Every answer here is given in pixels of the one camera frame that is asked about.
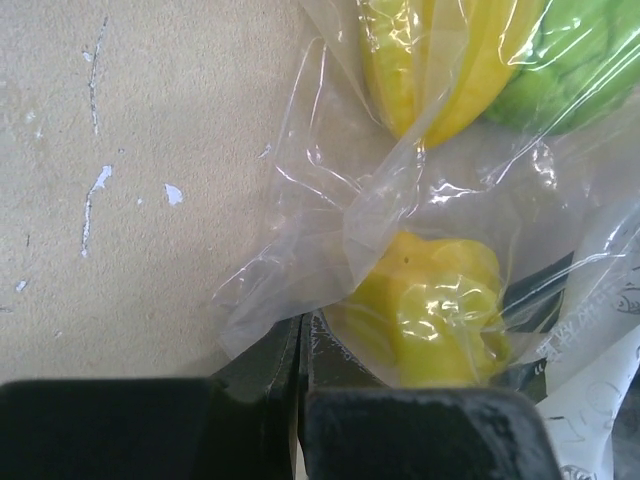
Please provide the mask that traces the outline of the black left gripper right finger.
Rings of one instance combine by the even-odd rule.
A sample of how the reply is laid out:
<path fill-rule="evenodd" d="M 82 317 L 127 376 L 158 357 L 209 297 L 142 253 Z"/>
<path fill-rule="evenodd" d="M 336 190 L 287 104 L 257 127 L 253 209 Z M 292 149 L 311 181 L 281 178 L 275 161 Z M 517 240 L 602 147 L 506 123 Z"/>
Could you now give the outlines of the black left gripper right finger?
<path fill-rule="evenodd" d="M 496 388 L 393 389 L 301 319 L 299 438 L 311 479 L 558 479 L 533 404 Z"/>

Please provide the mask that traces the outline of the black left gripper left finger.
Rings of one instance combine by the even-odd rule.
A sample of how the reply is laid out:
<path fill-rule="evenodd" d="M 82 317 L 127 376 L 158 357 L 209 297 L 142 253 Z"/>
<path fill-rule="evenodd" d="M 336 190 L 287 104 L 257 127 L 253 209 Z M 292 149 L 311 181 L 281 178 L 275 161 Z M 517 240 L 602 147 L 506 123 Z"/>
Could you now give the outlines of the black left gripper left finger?
<path fill-rule="evenodd" d="M 5 479 L 291 479 L 298 319 L 208 377 L 1 388 Z"/>

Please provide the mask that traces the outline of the clear zip bag orange seal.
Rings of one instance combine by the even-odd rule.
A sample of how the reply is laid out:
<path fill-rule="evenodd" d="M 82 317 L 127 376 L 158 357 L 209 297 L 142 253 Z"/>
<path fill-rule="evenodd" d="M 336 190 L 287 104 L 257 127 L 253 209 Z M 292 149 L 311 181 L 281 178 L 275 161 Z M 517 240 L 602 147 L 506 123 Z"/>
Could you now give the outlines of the clear zip bag orange seal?
<path fill-rule="evenodd" d="M 561 135 L 484 116 L 424 151 L 365 85 L 361 1 L 306 1 L 265 244 L 216 292 L 237 356 L 320 311 L 394 387 L 501 385 L 565 479 L 639 475 L 639 84 Z"/>

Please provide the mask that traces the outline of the green fake custard apple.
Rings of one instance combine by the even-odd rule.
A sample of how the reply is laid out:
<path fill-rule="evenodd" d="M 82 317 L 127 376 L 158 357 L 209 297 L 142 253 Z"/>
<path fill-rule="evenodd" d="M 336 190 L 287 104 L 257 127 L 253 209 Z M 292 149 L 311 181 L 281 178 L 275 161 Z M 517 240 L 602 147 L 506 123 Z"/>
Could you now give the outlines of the green fake custard apple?
<path fill-rule="evenodd" d="M 484 116 L 561 135 L 622 106 L 639 84 L 637 1 L 549 1 L 514 75 Z"/>

